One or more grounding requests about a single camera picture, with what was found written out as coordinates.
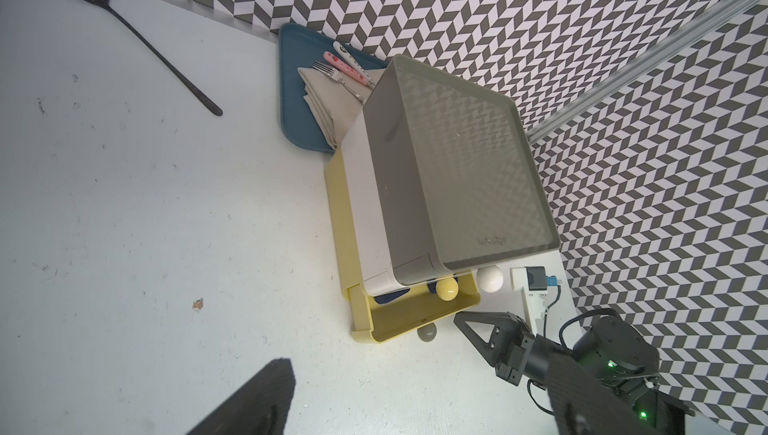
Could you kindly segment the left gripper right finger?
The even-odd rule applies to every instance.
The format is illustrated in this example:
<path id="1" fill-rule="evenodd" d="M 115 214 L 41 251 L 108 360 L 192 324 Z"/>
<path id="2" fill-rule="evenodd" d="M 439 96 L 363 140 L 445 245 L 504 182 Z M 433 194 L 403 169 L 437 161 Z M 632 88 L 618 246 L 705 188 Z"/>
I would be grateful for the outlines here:
<path id="1" fill-rule="evenodd" d="M 544 380 L 559 434 L 654 433 L 569 356 L 551 355 Z"/>

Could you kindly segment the navy brooch box three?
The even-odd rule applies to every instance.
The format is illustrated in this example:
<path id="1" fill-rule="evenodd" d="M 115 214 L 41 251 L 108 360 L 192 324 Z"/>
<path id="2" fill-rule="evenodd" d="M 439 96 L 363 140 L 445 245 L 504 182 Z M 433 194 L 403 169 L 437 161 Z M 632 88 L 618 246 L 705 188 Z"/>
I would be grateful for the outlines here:
<path id="1" fill-rule="evenodd" d="M 374 301 L 377 304 L 379 304 L 379 305 L 385 305 L 385 304 L 388 304 L 388 303 L 391 303 L 391 302 L 397 300 L 400 297 L 403 297 L 403 296 L 407 295 L 409 292 L 410 292 L 409 288 L 405 288 L 405 289 L 402 289 L 402 290 L 397 290 L 397 291 L 394 291 L 394 292 L 390 292 L 390 293 L 386 293 L 386 294 L 383 294 L 383 295 L 375 296 L 374 297 Z"/>

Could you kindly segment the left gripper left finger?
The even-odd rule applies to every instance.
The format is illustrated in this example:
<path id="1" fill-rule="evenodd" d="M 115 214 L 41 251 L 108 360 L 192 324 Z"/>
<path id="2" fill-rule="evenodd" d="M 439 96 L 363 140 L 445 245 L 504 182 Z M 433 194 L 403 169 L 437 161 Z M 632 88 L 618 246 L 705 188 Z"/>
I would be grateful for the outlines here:
<path id="1" fill-rule="evenodd" d="M 283 434 L 295 386 L 291 360 L 274 359 L 188 434 Z"/>

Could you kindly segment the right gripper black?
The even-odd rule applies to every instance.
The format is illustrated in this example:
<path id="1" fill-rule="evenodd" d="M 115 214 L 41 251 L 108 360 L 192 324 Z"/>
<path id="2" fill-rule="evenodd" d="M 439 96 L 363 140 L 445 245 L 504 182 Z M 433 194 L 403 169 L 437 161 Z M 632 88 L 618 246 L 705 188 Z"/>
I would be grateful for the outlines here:
<path id="1" fill-rule="evenodd" d="M 567 355 L 576 365 L 630 406 L 658 387 L 660 356 L 630 324 L 609 309 L 590 312 L 591 328 L 570 348 L 535 335 L 519 317 L 505 312 L 469 312 L 453 323 L 498 378 L 519 385 L 523 378 L 543 388 L 550 358 Z"/>

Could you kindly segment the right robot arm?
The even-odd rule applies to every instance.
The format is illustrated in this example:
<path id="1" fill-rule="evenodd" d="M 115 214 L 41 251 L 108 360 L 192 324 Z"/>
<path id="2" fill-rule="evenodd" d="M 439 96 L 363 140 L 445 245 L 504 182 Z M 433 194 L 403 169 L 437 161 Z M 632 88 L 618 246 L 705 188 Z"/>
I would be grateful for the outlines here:
<path id="1" fill-rule="evenodd" d="M 546 392 L 561 434 L 683 434 L 693 409 L 658 388 L 660 355 L 611 308 L 572 346 L 532 333 L 510 313 L 461 312 L 456 327 L 498 378 Z"/>

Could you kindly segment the yellow bottom drawer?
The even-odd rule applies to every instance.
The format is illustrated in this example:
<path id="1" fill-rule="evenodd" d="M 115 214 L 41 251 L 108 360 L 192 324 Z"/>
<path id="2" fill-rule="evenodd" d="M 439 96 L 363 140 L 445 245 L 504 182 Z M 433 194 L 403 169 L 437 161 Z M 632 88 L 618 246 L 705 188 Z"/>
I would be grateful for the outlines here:
<path id="1" fill-rule="evenodd" d="M 481 294 L 474 277 L 457 277 L 458 294 L 444 301 L 426 286 L 413 287 L 407 294 L 387 304 L 378 304 L 361 284 L 346 291 L 352 313 L 352 338 L 358 343 L 384 343 L 457 312 L 478 305 Z"/>

